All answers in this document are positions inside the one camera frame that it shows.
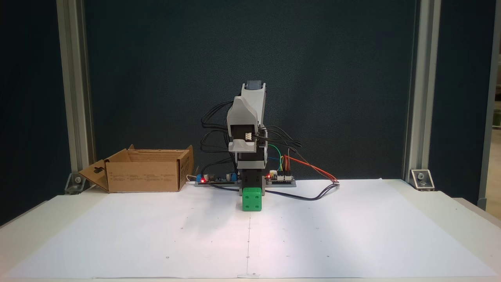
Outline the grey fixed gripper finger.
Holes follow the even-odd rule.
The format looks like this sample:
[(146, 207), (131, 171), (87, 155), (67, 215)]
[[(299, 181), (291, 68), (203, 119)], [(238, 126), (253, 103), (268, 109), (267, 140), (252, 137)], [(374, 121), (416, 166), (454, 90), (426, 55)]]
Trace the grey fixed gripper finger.
[(227, 124), (231, 125), (254, 125), (258, 126), (256, 110), (246, 101), (243, 96), (235, 96), (233, 104), (227, 113)]

